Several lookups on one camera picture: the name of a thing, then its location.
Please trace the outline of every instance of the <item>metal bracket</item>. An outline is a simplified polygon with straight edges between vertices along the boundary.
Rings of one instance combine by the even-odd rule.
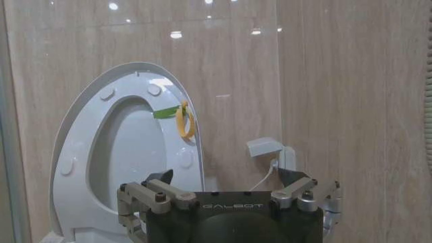
[[[165,193],[173,199],[173,203],[179,210],[189,210],[198,204],[193,192],[182,191],[159,180],[147,181],[146,188]]]
[[[193,192],[182,191],[158,179],[145,180],[142,185],[131,182],[119,186],[117,189],[118,223],[126,227],[131,242],[146,243],[139,220],[145,222],[147,210],[154,214],[167,213],[170,202],[181,210],[189,210],[198,205]]]
[[[278,205],[279,209],[286,209],[290,207],[293,199],[299,195],[305,190],[310,189],[315,184],[315,181],[310,178],[302,177],[283,189],[271,191],[271,201]]]
[[[317,185],[297,196],[297,207],[301,211],[314,212],[318,206],[323,210],[322,237],[327,242],[342,212],[342,193],[337,181]]]
[[[134,243],[146,243],[146,235],[141,228],[145,221],[145,212],[151,210],[163,214],[170,210],[170,198],[162,193],[155,193],[139,184],[131,182],[122,184],[117,189],[118,223],[126,227],[127,237]]]

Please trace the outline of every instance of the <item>bathroom wall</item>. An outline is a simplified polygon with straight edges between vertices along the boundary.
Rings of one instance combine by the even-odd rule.
[[[162,65],[183,84],[205,176],[219,178],[219,189],[261,179],[267,164],[249,159],[245,142],[271,136],[318,181],[341,181],[334,242],[432,242],[427,7],[427,0],[5,0],[33,242],[49,229],[61,118],[91,79],[130,61]],[[261,189],[277,186],[271,178]]]
[[[61,119],[87,83],[125,62],[159,64],[183,84],[197,109],[205,176],[219,178],[219,189],[245,190],[263,177],[267,163],[253,163],[245,142],[281,139],[275,0],[206,2],[5,0],[33,242],[49,230]],[[261,33],[250,35],[254,28]],[[170,38],[171,31],[182,37]]]
[[[432,242],[422,142],[427,0],[278,0],[282,138],[338,178],[334,242]]]

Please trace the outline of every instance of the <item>logo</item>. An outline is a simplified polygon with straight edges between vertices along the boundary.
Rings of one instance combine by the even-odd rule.
[[[231,204],[231,205],[225,205],[225,204],[205,204],[202,205],[203,209],[207,210],[251,210],[251,209],[262,209],[263,204]]]

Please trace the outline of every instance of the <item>green tape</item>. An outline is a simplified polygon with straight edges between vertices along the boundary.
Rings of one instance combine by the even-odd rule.
[[[162,110],[157,110],[153,112],[153,117],[155,119],[166,119],[166,118],[171,118],[175,115],[175,111],[178,109],[179,105],[162,109]]]

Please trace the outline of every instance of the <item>white cable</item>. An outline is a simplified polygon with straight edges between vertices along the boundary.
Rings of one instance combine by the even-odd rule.
[[[259,182],[249,189],[249,191],[253,191],[258,187],[258,185],[267,179],[267,177],[270,176],[270,174],[273,172],[274,167],[277,167],[277,160],[271,159],[266,175],[263,176],[262,180],[259,180]]]

